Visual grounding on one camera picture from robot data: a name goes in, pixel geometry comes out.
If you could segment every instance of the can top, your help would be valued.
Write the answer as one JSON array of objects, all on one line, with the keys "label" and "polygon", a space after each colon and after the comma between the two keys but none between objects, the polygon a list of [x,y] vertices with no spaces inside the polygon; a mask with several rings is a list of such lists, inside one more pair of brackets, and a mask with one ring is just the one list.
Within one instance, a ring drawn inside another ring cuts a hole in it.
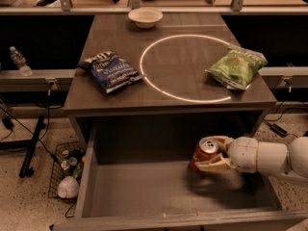
[{"label": "can top", "polygon": [[213,154],[218,151],[218,144],[212,140],[201,139],[199,142],[199,146],[202,151],[208,154]]}]

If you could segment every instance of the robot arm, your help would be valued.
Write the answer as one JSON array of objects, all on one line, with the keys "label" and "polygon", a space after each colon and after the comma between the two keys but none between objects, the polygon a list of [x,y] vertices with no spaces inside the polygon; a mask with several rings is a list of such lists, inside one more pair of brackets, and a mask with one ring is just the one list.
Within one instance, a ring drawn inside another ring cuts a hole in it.
[{"label": "robot arm", "polygon": [[253,138],[230,138],[223,152],[208,162],[196,162],[200,171],[234,168],[240,172],[273,175],[308,186],[308,137],[295,139],[289,148],[283,143],[262,142]]}]

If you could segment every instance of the wire basket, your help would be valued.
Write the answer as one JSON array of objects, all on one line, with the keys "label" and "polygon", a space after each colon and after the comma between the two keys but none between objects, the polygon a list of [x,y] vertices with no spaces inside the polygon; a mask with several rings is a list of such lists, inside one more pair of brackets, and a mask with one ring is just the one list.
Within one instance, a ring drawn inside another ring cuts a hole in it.
[{"label": "wire basket", "polygon": [[[58,196],[58,186],[61,183],[61,181],[64,178],[66,178],[66,176],[69,175],[69,172],[63,170],[61,166],[62,161],[66,159],[64,151],[67,150],[69,153],[72,153],[76,148],[83,148],[83,146],[81,146],[81,144],[77,141],[61,143],[57,145],[55,156],[57,157],[58,162],[54,162],[52,166],[48,197],[60,198]],[[61,198],[61,200],[69,203],[76,201],[76,199],[65,199],[65,198]]]}]

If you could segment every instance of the white circle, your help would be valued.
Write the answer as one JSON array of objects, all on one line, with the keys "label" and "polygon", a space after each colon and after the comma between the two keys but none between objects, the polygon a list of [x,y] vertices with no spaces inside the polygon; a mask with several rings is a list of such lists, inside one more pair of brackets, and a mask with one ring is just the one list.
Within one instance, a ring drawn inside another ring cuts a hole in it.
[{"label": "white circle", "polygon": [[146,77],[146,74],[144,73],[144,70],[143,70],[143,65],[142,65],[142,62],[143,62],[143,59],[144,59],[144,56],[146,55],[146,53],[153,47],[155,46],[157,43],[160,43],[162,41],[166,41],[168,39],[176,39],[176,38],[184,38],[184,37],[192,37],[192,38],[202,38],[202,39],[212,39],[214,41],[217,41],[217,42],[221,42],[222,44],[226,45],[226,46],[229,46],[229,42],[227,41],[224,41],[222,39],[219,39],[219,38],[215,38],[215,37],[211,37],[211,36],[205,36],[205,35],[191,35],[191,34],[188,34],[188,35],[175,35],[175,36],[170,36],[170,37],[165,37],[165,38],[161,38],[153,43],[151,43],[142,53],[141,55],[141,59],[140,59],[140,68],[141,68],[141,74],[144,75],[143,79],[155,90],[159,91],[160,93],[164,94],[164,95],[167,95],[169,97],[172,97],[172,98],[175,98],[175,99],[178,99],[178,100],[182,100],[182,101],[186,101],[186,102],[191,102],[191,103],[217,103],[217,102],[223,102],[223,101],[227,101],[229,99],[231,99],[231,96],[227,96],[227,97],[224,97],[224,98],[219,98],[219,99],[212,99],[212,100],[198,100],[198,99],[190,99],[190,98],[185,98],[185,97],[181,97],[181,96],[178,96],[178,95],[174,95],[172,93],[169,93],[167,91],[164,91],[160,88],[158,88],[154,83],[152,83],[147,77]]}]

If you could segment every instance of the floor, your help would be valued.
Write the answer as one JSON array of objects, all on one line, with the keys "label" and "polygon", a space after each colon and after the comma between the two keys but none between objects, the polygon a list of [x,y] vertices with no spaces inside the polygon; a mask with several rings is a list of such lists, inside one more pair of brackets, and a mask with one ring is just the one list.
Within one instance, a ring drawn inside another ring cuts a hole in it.
[{"label": "floor", "polygon": [[[292,108],[286,113],[285,108]],[[283,106],[278,113],[268,115],[268,120],[275,121],[290,134],[286,138],[280,138],[274,134],[264,123],[260,126],[255,138],[259,141],[283,142],[289,144],[295,136],[302,136],[308,130],[308,105]],[[14,108],[12,115],[31,131],[35,129],[37,117],[43,115],[48,122],[48,113],[43,108]],[[13,134],[9,140],[30,139],[31,134],[17,121],[13,121]],[[0,138],[9,134],[3,124],[0,124]],[[57,146],[78,141],[76,134],[70,126],[69,120],[61,109],[51,109],[49,126],[42,141],[46,148],[54,152]],[[65,213],[71,207],[71,203],[63,202],[58,198],[48,197],[49,181],[53,161],[41,143],[37,144],[35,156],[31,163],[34,175],[19,178],[21,164],[25,152],[0,151],[0,231],[44,231],[50,230],[50,226],[56,223],[72,221],[66,218]],[[272,186],[279,198],[284,210],[308,210],[308,188],[292,185],[287,182],[270,177]],[[73,215],[74,207],[68,212]],[[289,231],[308,230],[308,220],[289,229]]]}]

